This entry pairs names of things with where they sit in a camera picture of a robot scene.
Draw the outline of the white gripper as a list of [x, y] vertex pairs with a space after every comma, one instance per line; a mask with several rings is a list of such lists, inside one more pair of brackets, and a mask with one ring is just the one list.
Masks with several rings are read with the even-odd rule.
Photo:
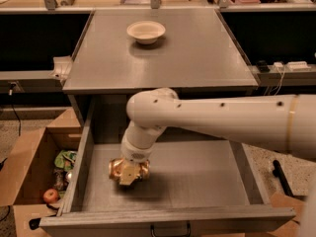
[[[121, 141], [121, 154], [130, 162], [145, 162], [155, 143], [155, 130], [144, 128], [131, 121], [124, 132]], [[121, 168], [119, 183], [122, 186], [130, 186], [134, 181], [141, 178], [139, 164], [124, 164]]]

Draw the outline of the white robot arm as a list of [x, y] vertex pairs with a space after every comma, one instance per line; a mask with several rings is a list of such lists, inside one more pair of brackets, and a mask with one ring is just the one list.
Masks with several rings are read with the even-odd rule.
[[121, 142], [123, 158], [145, 162], [164, 130], [179, 127], [202, 134], [316, 158], [316, 96], [181, 100], [170, 88], [143, 91], [126, 104], [130, 123]]

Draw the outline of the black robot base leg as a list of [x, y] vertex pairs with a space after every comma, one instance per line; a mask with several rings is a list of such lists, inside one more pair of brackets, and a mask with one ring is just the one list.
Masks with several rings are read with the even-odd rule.
[[278, 160], [274, 160], [273, 161], [273, 165], [274, 165], [274, 169], [273, 169], [273, 174], [276, 178], [279, 179], [280, 181], [280, 184], [282, 186], [282, 189], [284, 191], [284, 193], [289, 196], [289, 197], [292, 197], [293, 198], [293, 192], [289, 186], [289, 183], [287, 181], [287, 178], [283, 172], [283, 169], [279, 163]]

